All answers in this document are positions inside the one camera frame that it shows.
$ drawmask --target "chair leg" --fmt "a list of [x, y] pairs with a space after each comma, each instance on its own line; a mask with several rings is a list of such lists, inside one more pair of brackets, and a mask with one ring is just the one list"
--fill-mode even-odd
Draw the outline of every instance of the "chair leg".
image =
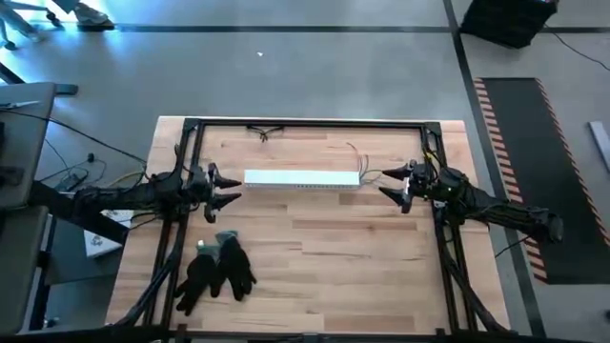
[[14, 10], [47, 10], [46, 7], [5, 1]]
[[7, 3], [0, 2], [0, 18], [25, 36], [36, 33], [36, 29], [19, 15], [19, 13], [9, 7]]
[[4, 41], [4, 48], [7, 50], [17, 50], [17, 46], [9, 40], [7, 35], [7, 25], [4, 20], [0, 19], [0, 35]]

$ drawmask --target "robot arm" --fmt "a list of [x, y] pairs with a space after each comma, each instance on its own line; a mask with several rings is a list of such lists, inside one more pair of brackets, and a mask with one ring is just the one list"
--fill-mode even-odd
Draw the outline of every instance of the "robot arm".
[[494, 223], [518, 230], [537, 241], [560, 242], [563, 222], [548, 209], [526, 207], [489, 195], [470, 184], [468, 177], [453, 168], [441, 166], [439, 171], [429, 164], [409, 164], [383, 172], [398, 180], [405, 180], [404, 190], [380, 187], [379, 190], [394, 200], [403, 213], [408, 213], [415, 196], [445, 203], [448, 220], [459, 225], [466, 219]]
[[75, 215], [102, 210], [150, 210], [176, 216], [191, 210], [191, 206], [205, 203], [205, 217], [215, 222], [215, 214], [241, 196], [241, 193], [216, 193], [215, 188], [227, 189], [241, 182], [224, 178], [215, 163], [203, 172], [197, 167], [192, 180], [184, 185], [181, 171], [153, 175], [149, 182], [131, 188], [103, 189], [89, 187], [74, 195]]

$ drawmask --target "floor mat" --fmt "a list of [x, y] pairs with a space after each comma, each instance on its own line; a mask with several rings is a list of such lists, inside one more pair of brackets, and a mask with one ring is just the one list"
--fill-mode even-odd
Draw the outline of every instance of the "floor mat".
[[610, 284], [610, 232], [540, 81], [483, 78], [475, 88], [507, 196], [547, 207], [564, 221], [563, 243], [524, 242], [534, 277], [548, 284]]

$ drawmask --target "black glove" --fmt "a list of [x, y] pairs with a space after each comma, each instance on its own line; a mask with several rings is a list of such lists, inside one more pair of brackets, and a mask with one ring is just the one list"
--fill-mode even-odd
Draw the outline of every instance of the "black glove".
[[212, 297], [217, 297], [222, 283], [216, 262], [211, 255], [200, 254], [189, 264], [187, 279], [175, 290], [173, 297], [184, 294], [175, 308], [178, 311], [184, 311], [185, 315], [190, 315], [197, 299], [205, 292], [208, 285]]
[[237, 241], [237, 232], [221, 232], [216, 235], [216, 240], [221, 244], [218, 262], [221, 284], [228, 278], [235, 300], [241, 301], [256, 283], [250, 271], [250, 260]]

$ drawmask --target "concrete floor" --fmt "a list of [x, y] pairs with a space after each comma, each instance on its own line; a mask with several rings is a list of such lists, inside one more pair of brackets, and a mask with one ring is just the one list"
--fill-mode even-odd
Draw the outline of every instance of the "concrete floor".
[[[83, 1], [115, 23], [157, 26], [300, 25], [446, 27], [442, 0], [98, 0]], [[470, 0], [453, 0], [460, 21]], [[60, 19], [73, 21], [51, 6]], [[32, 20], [40, 13], [25, 13]], [[610, 27], [610, 3], [561, 1], [551, 27]], [[295, 116], [464, 120], [479, 183], [490, 191], [473, 114], [450, 33], [141, 33], [49, 32], [33, 44], [11, 33], [18, 51], [0, 58], [25, 80], [74, 83], [53, 116], [109, 144], [146, 158], [159, 115]], [[610, 64], [610, 33], [563, 34], [575, 48]], [[582, 176], [606, 223], [610, 182], [585, 123], [610, 130], [610, 72], [565, 48], [551, 34], [532, 47], [506, 50], [463, 36], [475, 77], [538, 77], [555, 107]], [[103, 182], [137, 169], [122, 155], [51, 125], [48, 139], [69, 164], [90, 151], [106, 160]], [[43, 151], [38, 176], [62, 166]], [[95, 175], [100, 170], [92, 169]], [[492, 230], [497, 251], [504, 233]], [[513, 328], [529, 333], [509, 254], [498, 269]], [[112, 277], [56, 286], [50, 315], [66, 327], [103, 324]], [[551, 337], [610, 341], [610, 286], [535, 283]], [[95, 306], [89, 301], [95, 299]]]

